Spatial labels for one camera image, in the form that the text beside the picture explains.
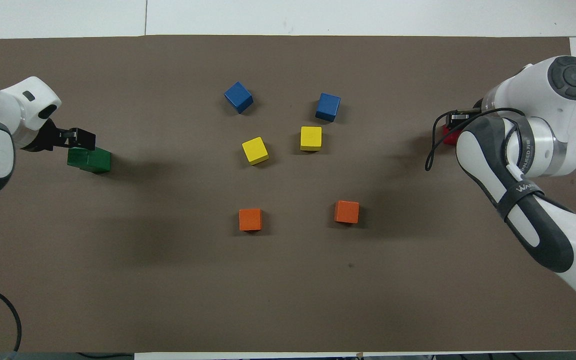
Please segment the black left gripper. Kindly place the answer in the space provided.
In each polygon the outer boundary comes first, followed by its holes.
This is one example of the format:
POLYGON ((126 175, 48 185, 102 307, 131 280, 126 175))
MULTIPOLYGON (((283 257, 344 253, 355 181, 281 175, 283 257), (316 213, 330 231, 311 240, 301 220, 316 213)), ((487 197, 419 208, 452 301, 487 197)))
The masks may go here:
POLYGON ((30 152, 53 151, 55 147, 96 150, 96 135, 80 128, 58 128, 51 118, 39 128, 30 142, 30 152))

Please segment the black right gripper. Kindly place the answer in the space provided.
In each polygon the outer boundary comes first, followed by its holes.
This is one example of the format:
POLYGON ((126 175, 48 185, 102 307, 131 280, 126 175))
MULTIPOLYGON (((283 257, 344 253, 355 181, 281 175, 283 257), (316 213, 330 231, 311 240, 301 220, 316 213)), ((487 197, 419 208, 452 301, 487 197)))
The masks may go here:
POLYGON ((450 114, 446 116, 446 125, 458 126, 471 118, 478 116, 478 114, 482 112, 482 104, 483 100, 480 99, 471 108, 462 109, 461 112, 450 112, 450 114))

